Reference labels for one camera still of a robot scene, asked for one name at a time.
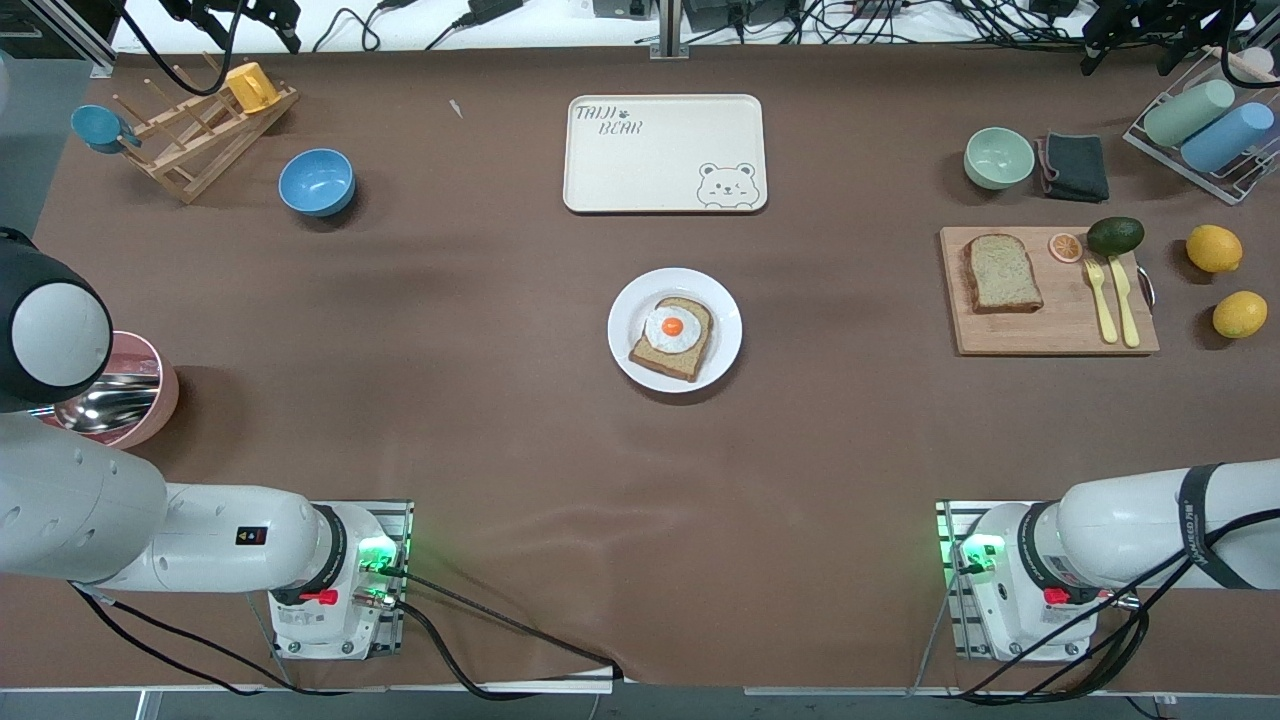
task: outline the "brown table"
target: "brown table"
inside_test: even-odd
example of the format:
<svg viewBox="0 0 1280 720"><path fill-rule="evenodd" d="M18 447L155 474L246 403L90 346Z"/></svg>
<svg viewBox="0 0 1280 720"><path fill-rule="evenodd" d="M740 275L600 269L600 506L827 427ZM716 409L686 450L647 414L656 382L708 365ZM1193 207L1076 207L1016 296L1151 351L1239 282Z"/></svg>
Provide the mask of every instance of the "brown table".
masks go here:
<svg viewBox="0 0 1280 720"><path fill-rule="evenodd" d="M1280 452L1280 331L1231 346L1206 332L1226 293L1276 296L1276 183L1230 209L1123 145L1166 85L1153 60L1117 54L1083 78L1071 56L945 47L696 49L673 64L639 49L269 58L302 100L197 205L73 141L36 241L179 366L178 414L140 448L170 480L411 497L417 571L640 682L901 688L941 601L936 500L1057 497L1092 478ZM160 73L125 60L91 101L147 102L143 77ZM596 92L759 97L768 208L567 211L564 109ZM1103 133L1114 200L975 190L960 150L989 124ZM324 145L360 177L339 222L298 218L275 195L280 167ZM941 227L1114 214L1148 228L1158 355L956 356ZM1247 246L1242 269L1211 283L1178 241L1203 222ZM604 340L614 295L668 265L714 275L744 315L733 370L691 398L639 391ZM243 597L131 600L268 660ZM417 602L481 679L586 667ZM6 577L0 606L0 685L188 682L55 582ZM1171 593L1114 687L1275 693L1277 614L1271 593ZM943 633L927 685L989 671L952 660ZM399 657L296 675L448 679L417 632Z"/></svg>

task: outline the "bread slice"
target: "bread slice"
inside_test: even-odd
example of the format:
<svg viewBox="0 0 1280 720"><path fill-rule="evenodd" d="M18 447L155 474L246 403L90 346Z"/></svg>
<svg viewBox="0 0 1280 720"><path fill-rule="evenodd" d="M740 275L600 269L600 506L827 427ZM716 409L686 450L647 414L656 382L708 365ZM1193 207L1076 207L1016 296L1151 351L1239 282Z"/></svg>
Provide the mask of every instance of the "bread slice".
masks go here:
<svg viewBox="0 0 1280 720"><path fill-rule="evenodd" d="M1034 313L1044 306L1027 247L1011 234L974 238L964 247L964 268L974 313Z"/></svg>
<svg viewBox="0 0 1280 720"><path fill-rule="evenodd" d="M660 352L654 346L649 345L649 338L640 333L640 340L636 341L635 347L631 348L631 355L627 356L628 360L640 365L641 368L649 368L655 373L662 373L672 378L677 378L685 382L694 382L698 379L698 369L703 366L703 357L707 355L707 343L712 338L712 325L714 319L712 318L710 310L704 307L700 302L685 297L664 297L658 301L657 307L681 307L694 314L698 322L703 324L703 336L698 338L698 342L692 347L684 352L668 354Z"/></svg>

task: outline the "red button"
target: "red button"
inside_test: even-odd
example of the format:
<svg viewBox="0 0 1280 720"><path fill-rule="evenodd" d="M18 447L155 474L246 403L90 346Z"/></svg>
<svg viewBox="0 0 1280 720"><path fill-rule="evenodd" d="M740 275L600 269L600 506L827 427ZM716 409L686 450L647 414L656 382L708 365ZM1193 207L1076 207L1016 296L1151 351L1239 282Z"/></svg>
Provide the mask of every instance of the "red button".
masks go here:
<svg viewBox="0 0 1280 720"><path fill-rule="evenodd" d="M329 588L320 592L305 592L300 594L302 600L315 600L320 605L338 605L338 591Z"/></svg>
<svg viewBox="0 0 1280 720"><path fill-rule="evenodd" d="M1044 588L1044 602L1050 605L1066 605L1071 600L1071 593L1062 588Z"/></svg>

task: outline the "green bowl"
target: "green bowl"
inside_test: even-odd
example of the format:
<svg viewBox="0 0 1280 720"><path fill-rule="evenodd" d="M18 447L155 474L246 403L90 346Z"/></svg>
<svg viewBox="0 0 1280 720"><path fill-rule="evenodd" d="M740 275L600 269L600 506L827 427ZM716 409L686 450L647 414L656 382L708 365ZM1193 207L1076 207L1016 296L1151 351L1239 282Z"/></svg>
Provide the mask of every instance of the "green bowl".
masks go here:
<svg viewBox="0 0 1280 720"><path fill-rule="evenodd" d="M1027 179L1033 169L1032 143L1009 128L980 129L964 149L964 172L978 187L1005 190Z"/></svg>

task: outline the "fried egg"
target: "fried egg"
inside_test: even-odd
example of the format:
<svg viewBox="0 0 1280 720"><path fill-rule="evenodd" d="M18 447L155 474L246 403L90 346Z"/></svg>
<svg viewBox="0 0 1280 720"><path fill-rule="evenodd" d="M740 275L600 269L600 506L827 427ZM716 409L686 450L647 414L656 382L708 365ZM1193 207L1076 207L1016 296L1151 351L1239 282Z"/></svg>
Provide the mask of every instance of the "fried egg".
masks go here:
<svg viewBox="0 0 1280 720"><path fill-rule="evenodd" d="M644 322L644 337L658 352L676 355L698 345L703 324L684 307L654 307Z"/></svg>

